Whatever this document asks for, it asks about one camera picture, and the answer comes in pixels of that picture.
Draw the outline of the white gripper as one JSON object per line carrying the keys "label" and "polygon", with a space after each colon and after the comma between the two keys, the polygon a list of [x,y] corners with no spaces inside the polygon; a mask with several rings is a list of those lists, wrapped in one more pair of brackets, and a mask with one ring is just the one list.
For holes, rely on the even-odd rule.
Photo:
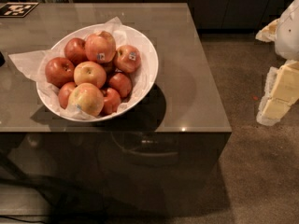
{"label": "white gripper", "polygon": [[255,38],[275,41],[277,55],[288,60],[280,68],[269,69],[258,108],[257,122],[273,126],[299,100],[299,0],[293,0],[280,18],[268,23]]}

